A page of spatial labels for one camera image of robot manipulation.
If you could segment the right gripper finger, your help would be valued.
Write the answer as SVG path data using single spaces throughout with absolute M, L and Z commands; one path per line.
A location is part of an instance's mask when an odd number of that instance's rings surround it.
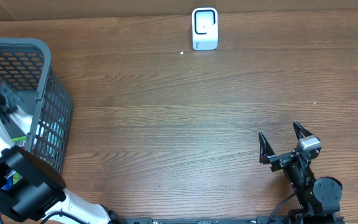
M 271 158 L 275 157 L 275 153 L 267 141 L 266 137 L 264 136 L 263 132 L 259 133 L 259 163 L 260 164 L 269 164 L 271 163 Z
M 307 129 L 305 129 L 298 121 L 293 122 L 293 128 L 294 128 L 297 140 L 300 140 L 302 138 L 313 135 Z

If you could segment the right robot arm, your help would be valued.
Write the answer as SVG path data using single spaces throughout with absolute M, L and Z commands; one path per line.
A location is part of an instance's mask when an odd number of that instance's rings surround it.
M 344 223 L 337 217 L 343 186 L 334 177 L 316 178 L 311 170 L 311 161 L 321 151 L 321 141 L 305 129 L 299 122 L 293 122 L 297 138 L 295 148 L 277 155 L 265 135 L 259 133 L 259 162 L 270 164 L 271 171 L 282 170 L 289 181 L 293 193 L 281 201 L 269 216 L 258 216 L 257 223 L 282 224 L 333 224 Z

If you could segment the white tube with gold cap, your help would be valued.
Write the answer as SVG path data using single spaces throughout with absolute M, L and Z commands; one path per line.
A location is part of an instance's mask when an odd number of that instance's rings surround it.
M 32 125 L 32 115 L 26 113 L 12 113 L 9 115 L 9 117 L 13 120 L 13 122 L 15 122 L 15 124 L 24 134 L 30 132 Z

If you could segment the green snack bag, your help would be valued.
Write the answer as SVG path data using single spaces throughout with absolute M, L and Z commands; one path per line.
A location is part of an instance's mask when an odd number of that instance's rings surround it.
M 12 141 L 59 171 L 63 164 L 66 133 L 66 130 L 57 123 L 39 124 L 31 142 L 29 142 L 29 135 L 12 138 Z

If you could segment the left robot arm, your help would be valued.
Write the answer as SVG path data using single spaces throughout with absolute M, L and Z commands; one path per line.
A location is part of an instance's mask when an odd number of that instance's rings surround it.
M 0 113 L 10 109 L 0 92 Z M 54 168 L 13 142 L 0 119 L 0 223 L 2 215 L 16 222 L 122 223 L 112 210 L 69 191 Z

